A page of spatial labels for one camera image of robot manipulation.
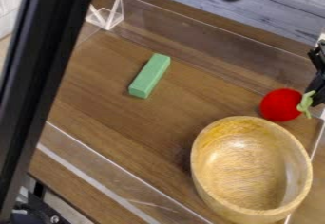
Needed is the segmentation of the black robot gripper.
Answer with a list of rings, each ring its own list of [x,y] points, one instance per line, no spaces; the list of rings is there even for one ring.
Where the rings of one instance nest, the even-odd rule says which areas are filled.
[[[308,53],[310,58],[314,62],[314,66],[318,73],[314,80],[307,88],[307,92],[314,91],[314,104],[312,107],[318,107],[325,103],[325,40],[322,39],[316,43],[316,47]]]

